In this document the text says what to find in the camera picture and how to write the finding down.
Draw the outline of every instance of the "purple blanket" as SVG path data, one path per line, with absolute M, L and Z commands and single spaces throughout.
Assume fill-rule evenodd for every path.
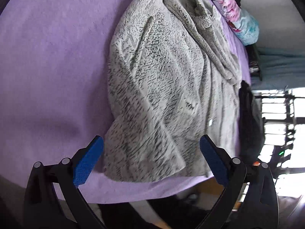
M 109 42 L 132 0 L 11 0 L 0 16 L 0 175 L 25 187 L 36 161 L 59 163 L 104 136 Z M 245 48 L 225 20 L 224 32 L 250 81 Z M 115 182 L 102 158 L 80 191 L 92 203 L 173 195 L 206 177 L 156 183 Z

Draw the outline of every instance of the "bed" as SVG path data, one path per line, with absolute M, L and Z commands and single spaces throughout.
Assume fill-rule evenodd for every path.
M 113 117 L 107 100 L 107 56 L 113 31 L 132 0 L 10 0 L 0 16 L 0 175 L 26 187 L 36 161 L 58 163 L 104 136 Z M 222 18 L 243 79 L 245 47 Z M 85 185 L 88 203 L 167 197 L 209 177 L 154 183 L 115 182 L 101 157 Z

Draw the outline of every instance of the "teal curtain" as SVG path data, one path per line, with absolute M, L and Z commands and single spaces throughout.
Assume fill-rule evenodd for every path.
M 252 90 L 305 87 L 305 51 L 258 48 L 263 80 L 251 77 Z

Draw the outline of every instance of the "metal screw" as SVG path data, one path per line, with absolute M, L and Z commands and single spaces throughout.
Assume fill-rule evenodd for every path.
M 237 158 L 237 157 L 233 158 L 232 161 L 233 161 L 234 164 L 240 164 L 240 159 Z
M 35 167 L 35 168 L 40 167 L 40 165 L 41 165 L 41 163 L 40 163 L 40 162 L 36 162 L 36 163 L 34 163 L 34 167 Z
M 265 169 L 267 169 L 267 168 L 268 168 L 268 164 L 262 163 L 262 167 L 265 168 Z
M 67 157 L 61 161 L 62 164 L 68 164 L 69 162 L 70 162 L 70 159 Z

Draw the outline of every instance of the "blue gripper pad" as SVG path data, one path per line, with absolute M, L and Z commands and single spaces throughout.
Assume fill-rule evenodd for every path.
M 103 150 L 103 138 L 100 136 L 95 136 L 95 138 L 86 148 L 77 151 L 77 153 L 74 155 L 77 163 L 73 169 L 73 184 L 75 187 L 78 187 L 78 185 L 84 184 L 86 182 L 94 165 L 103 153 Z
M 201 137 L 199 145 L 201 153 L 207 161 L 216 181 L 220 185 L 226 187 L 229 182 L 228 169 L 215 150 L 217 146 L 208 137 L 208 135 Z

